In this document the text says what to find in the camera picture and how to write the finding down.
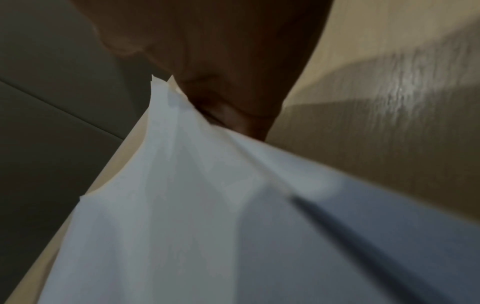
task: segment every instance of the glossy wooden surface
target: glossy wooden surface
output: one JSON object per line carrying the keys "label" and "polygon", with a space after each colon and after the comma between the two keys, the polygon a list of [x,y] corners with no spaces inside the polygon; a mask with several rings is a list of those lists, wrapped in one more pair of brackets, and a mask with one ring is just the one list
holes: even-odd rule
{"label": "glossy wooden surface", "polygon": [[[267,141],[480,217],[480,2],[336,0]],[[94,183],[141,144],[142,118]],[[34,303],[68,220],[7,303]]]}

